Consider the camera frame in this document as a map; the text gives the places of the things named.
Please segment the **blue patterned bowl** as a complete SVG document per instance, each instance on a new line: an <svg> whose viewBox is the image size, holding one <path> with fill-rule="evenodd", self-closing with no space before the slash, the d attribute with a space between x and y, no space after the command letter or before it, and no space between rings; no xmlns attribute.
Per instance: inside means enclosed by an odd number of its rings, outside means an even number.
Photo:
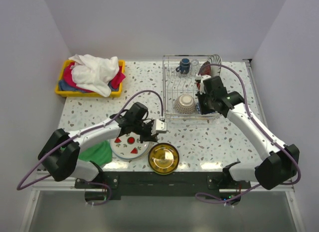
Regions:
<svg viewBox="0 0 319 232"><path fill-rule="evenodd" d="M195 108L196 108L196 111L198 112L198 114L201 114L201 115L202 115L199 102L196 103ZM209 112L203 113L203 115L207 115L207 114L217 114L217 113L218 113L218 112L216 112L215 110L210 110Z"/></svg>

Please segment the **red patterned small dish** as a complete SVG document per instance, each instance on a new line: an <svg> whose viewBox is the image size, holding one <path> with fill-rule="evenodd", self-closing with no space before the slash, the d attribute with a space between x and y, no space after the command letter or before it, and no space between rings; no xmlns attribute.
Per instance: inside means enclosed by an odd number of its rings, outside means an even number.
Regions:
<svg viewBox="0 0 319 232"><path fill-rule="evenodd" d="M193 114L196 111L195 99L189 94L182 94L175 100L173 108L178 114Z"/></svg>

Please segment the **red floral plate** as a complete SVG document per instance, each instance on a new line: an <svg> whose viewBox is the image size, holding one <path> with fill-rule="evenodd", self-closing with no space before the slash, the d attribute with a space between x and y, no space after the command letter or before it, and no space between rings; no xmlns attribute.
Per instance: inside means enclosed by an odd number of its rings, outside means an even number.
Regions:
<svg viewBox="0 0 319 232"><path fill-rule="evenodd" d="M207 61L205 63L203 63L203 65L201 66L198 75L208 75L210 76L208 79L211 78L210 75L210 63Z"/></svg>

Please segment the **blue striped white plate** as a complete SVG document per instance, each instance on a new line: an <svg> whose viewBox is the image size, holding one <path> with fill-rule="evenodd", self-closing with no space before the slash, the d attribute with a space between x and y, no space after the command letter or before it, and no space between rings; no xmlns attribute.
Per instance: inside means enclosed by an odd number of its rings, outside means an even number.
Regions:
<svg viewBox="0 0 319 232"><path fill-rule="evenodd" d="M221 57L218 54L213 54L213 55L209 56L208 62L210 64L214 64L214 65L210 66L211 77L219 76L221 73L221 66L219 66L219 65L222 64Z"/></svg>

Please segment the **yellow patterned plate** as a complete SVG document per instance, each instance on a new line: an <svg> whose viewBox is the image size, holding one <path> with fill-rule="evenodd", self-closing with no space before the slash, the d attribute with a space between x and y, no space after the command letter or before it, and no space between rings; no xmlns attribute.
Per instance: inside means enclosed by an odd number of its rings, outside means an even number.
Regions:
<svg viewBox="0 0 319 232"><path fill-rule="evenodd" d="M169 143L159 143L153 146L148 154L150 168L159 175L173 173L179 165L179 153Z"/></svg>

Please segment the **small clear glass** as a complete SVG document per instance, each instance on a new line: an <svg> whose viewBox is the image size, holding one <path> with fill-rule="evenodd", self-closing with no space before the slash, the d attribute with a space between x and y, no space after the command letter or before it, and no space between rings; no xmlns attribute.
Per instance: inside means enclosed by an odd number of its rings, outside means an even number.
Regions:
<svg viewBox="0 0 319 232"><path fill-rule="evenodd" d="M192 75L197 75L200 70L200 63L197 59L191 61L190 72Z"/></svg>

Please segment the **wire dish rack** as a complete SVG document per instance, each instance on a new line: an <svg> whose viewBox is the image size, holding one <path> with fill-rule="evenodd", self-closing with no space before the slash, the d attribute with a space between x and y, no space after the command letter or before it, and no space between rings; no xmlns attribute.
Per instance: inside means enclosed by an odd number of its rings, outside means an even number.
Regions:
<svg viewBox="0 0 319 232"><path fill-rule="evenodd" d="M163 100L164 100L164 114L166 121L171 123L191 123L194 125L197 124L207 124L213 120L216 120L220 117L217 114L207 114L201 115L195 111L193 114L178 114L174 111L174 102L182 94L189 94L195 99L195 104L198 102L195 94L198 92L195 77L189 71L188 74L182 75L179 72L176 72L176 68L179 66L179 62L183 58L188 58L190 62L193 59L197 59L200 63L200 67L203 63L208 61L208 58L211 55L202 54L187 54L187 55L176 55L176 54L167 54L163 56L162 59L162 69L163 69Z"/></svg>

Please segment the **dark blue mug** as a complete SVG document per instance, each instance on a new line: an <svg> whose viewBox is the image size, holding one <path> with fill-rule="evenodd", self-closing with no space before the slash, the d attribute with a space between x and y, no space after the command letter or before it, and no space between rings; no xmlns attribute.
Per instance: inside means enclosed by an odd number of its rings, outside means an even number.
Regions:
<svg viewBox="0 0 319 232"><path fill-rule="evenodd" d="M182 75L186 75L190 71L190 65L191 65L190 60L188 58L183 58L179 62L179 66L175 70L176 72L179 72Z"/></svg>

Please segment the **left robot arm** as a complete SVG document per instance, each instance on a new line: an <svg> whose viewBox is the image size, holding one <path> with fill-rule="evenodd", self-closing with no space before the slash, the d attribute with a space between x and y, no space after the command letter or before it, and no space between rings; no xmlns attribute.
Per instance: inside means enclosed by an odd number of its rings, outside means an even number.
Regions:
<svg viewBox="0 0 319 232"><path fill-rule="evenodd" d="M39 153L38 160L57 182L73 177L98 188L103 183L102 169L93 161L80 160L80 153L130 133L139 135L141 142L157 142L157 135L166 133L167 124L163 119L144 118L147 113L148 108L136 102L124 114L112 115L95 126L70 132L57 129Z"/></svg>

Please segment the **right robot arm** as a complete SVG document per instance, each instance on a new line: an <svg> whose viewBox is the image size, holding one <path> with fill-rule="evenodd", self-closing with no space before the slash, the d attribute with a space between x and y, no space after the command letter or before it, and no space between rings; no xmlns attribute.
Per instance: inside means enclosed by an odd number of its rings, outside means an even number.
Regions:
<svg viewBox="0 0 319 232"><path fill-rule="evenodd" d="M278 139L249 109L237 91L228 92L219 76L196 76L200 109L214 110L233 123L259 154L261 163L234 162L223 168L222 183L232 189L240 181L271 190L298 175L299 149Z"/></svg>

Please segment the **watermelon pattern white plate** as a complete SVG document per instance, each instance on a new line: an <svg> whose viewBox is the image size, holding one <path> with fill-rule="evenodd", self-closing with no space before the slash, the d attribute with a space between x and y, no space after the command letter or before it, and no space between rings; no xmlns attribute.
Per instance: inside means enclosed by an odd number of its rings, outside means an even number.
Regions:
<svg viewBox="0 0 319 232"><path fill-rule="evenodd" d="M122 160L133 160L144 156L152 147L151 142L141 142L139 135L130 133L109 140L112 152Z"/></svg>

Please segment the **yellow plastic bin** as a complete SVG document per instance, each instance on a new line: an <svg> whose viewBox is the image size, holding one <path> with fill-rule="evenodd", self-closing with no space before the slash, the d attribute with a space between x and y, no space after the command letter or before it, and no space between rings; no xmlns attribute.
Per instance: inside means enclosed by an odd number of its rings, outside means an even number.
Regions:
<svg viewBox="0 0 319 232"><path fill-rule="evenodd" d="M64 74L64 69L67 68L69 66L69 64L75 63L73 60L66 60L63 63L62 69L60 71L59 77L58 77L58 82L55 86L55 93L57 95L60 95L62 97L102 97L102 95L95 93L95 92L85 92L82 93L81 91L66 91L66 90L60 90L59 87L59 81L63 79L63 74ZM123 91L123 82L122 81L119 84L119 87L116 91L112 91L110 93L110 98L114 98L114 97L120 97L121 93Z"/></svg>

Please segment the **green cloth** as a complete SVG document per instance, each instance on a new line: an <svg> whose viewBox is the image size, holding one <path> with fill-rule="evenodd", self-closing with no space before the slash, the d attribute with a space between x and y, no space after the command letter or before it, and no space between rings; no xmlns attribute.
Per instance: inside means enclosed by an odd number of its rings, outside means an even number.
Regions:
<svg viewBox="0 0 319 232"><path fill-rule="evenodd" d="M108 141L86 146L71 140L58 148L57 165L62 167L102 166L112 161L112 150Z"/></svg>

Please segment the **white towel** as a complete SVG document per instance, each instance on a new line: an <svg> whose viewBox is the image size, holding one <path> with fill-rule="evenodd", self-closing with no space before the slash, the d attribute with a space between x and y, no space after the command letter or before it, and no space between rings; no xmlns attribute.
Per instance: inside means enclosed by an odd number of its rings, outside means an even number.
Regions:
<svg viewBox="0 0 319 232"><path fill-rule="evenodd" d="M107 59L76 54L69 59L75 62L71 75L76 86L103 97L110 96L111 89L108 84L119 72L119 60L116 56Z"/></svg>

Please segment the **blue checked cloth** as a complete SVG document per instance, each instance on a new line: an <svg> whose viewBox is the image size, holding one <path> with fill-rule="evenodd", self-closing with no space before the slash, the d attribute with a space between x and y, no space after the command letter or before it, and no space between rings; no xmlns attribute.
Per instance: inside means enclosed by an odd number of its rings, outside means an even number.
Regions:
<svg viewBox="0 0 319 232"><path fill-rule="evenodd" d="M59 91L68 91L69 90L69 85L64 79L61 79L58 81L58 89Z"/></svg>

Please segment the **pink cloth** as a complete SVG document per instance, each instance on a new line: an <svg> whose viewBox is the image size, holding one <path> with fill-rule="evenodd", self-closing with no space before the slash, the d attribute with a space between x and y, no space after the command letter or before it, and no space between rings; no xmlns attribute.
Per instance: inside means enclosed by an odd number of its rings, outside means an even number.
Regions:
<svg viewBox="0 0 319 232"><path fill-rule="evenodd" d="M69 66L64 69L63 79L69 85L69 91L81 91L82 93L92 92L90 90L78 87L76 83L73 81L71 71L74 66L75 66L75 63L72 63L72 64L69 64ZM117 75L108 83L108 86L110 87L111 91L116 91L119 87L119 84L124 79L125 79L125 75L122 73L122 66L120 66Z"/></svg>

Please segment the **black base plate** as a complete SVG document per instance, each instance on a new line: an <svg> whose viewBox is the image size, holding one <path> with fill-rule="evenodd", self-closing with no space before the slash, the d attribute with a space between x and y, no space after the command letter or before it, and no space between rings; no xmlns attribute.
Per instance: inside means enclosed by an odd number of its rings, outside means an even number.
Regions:
<svg viewBox="0 0 319 232"><path fill-rule="evenodd" d="M100 185L90 185L77 179L75 188L86 190L86 201L102 200L104 196L111 196L112 200L120 200L125 196L193 197L199 192L225 197L251 187L246 181L225 179L222 172L173 172L159 175L155 172L104 171L103 177L94 181L107 184L111 192Z"/></svg>

